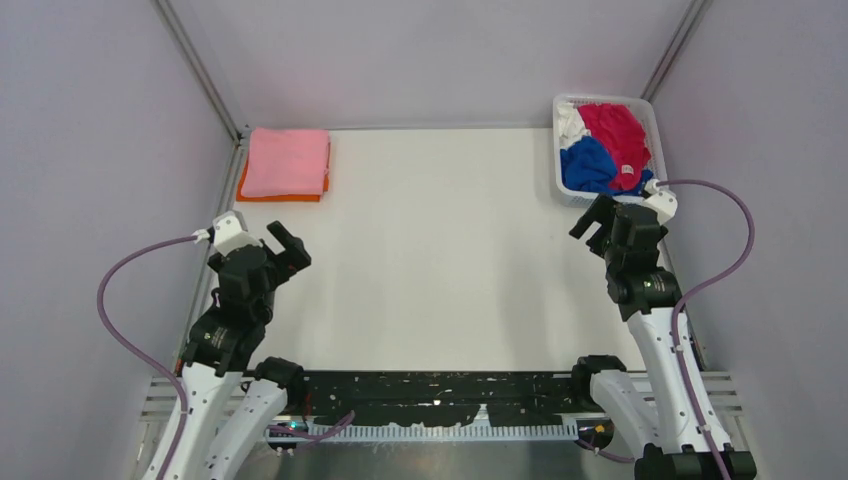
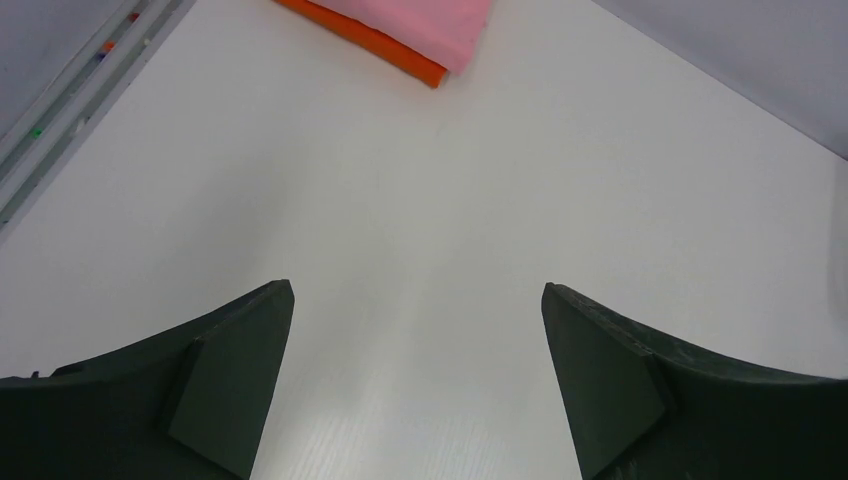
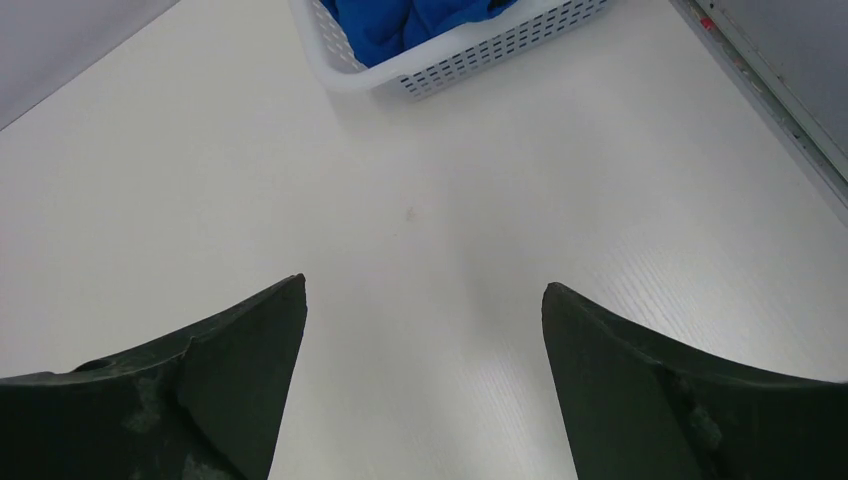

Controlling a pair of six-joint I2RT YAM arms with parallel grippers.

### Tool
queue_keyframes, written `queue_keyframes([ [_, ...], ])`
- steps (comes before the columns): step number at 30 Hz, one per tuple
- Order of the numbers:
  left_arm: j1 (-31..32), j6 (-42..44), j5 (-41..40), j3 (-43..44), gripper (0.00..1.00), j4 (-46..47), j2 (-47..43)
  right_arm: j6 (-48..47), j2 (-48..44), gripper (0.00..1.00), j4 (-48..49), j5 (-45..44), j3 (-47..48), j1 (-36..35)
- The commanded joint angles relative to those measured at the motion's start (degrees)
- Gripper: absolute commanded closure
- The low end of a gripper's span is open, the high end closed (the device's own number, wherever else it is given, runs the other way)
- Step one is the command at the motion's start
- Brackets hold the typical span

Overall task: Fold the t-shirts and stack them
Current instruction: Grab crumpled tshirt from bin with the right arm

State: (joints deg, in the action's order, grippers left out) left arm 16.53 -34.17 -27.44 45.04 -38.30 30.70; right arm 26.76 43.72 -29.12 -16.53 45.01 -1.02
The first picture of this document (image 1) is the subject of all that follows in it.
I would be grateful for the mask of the blue printed t-shirt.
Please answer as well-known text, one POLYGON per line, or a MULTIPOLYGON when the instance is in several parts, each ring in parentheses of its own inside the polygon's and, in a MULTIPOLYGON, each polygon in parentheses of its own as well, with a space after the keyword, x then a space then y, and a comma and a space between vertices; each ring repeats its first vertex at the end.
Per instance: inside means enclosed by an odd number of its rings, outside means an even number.
POLYGON ((584 136, 568 148, 559 150, 560 178, 573 191, 611 196, 638 196, 654 172, 644 169, 632 188, 617 180, 617 168, 610 153, 594 137, 584 136))

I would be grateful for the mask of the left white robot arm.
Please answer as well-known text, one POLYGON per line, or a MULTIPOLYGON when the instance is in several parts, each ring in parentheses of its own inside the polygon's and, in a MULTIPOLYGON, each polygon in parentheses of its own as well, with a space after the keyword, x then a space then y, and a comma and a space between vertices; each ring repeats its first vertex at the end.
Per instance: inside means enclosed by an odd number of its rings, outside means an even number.
POLYGON ((215 219, 207 231, 215 250, 208 260, 217 276, 213 303, 189 331, 181 390, 147 479, 232 479, 271 420, 305 405, 302 367, 269 357, 234 413, 223 417, 264 340, 276 289, 311 264, 303 241, 282 223, 271 222, 267 230, 280 252, 250 234, 235 212, 215 219))

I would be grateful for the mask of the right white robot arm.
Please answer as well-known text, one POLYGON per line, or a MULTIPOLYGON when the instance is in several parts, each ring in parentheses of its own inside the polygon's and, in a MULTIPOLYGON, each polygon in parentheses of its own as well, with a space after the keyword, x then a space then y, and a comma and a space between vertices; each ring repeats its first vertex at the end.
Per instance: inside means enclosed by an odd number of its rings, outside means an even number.
POLYGON ((605 262, 608 295, 638 346, 653 396, 644 399, 616 357, 590 355, 572 369, 572 400, 607 414, 637 479, 753 479, 753 455, 733 445, 697 368, 678 281, 659 264, 668 232, 662 221, 647 204, 600 195, 571 229, 580 238, 599 226, 586 244, 605 262))

